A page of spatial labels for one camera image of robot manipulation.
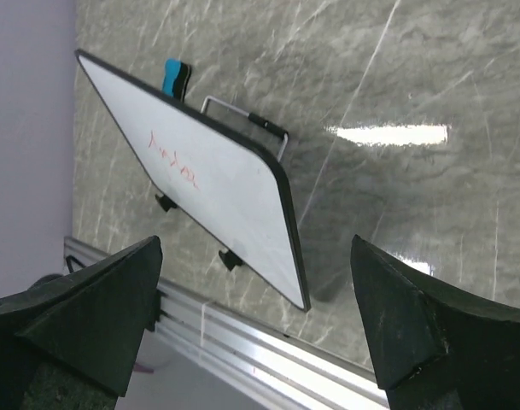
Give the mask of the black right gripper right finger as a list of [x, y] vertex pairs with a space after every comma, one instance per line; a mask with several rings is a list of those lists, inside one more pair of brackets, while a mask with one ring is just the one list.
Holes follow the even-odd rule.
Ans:
[[350, 265], [392, 409], [520, 409], [520, 308], [422, 273], [356, 236]]

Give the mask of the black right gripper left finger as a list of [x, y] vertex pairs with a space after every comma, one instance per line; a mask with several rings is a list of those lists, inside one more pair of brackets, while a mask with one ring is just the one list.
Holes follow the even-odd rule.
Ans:
[[113, 409], [159, 315], [161, 241], [148, 237], [0, 298], [0, 409]]

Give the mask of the small black-framed whiteboard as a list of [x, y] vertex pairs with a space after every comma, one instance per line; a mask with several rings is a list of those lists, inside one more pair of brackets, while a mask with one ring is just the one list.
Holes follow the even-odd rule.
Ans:
[[308, 311], [292, 193], [277, 157], [106, 61], [84, 50], [75, 56], [153, 185]]

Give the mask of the blue and black eraser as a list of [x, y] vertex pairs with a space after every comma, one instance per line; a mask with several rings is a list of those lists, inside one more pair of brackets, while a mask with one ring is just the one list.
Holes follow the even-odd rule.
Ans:
[[191, 74], [190, 64], [172, 58], [167, 59], [161, 90], [168, 96], [183, 102]]

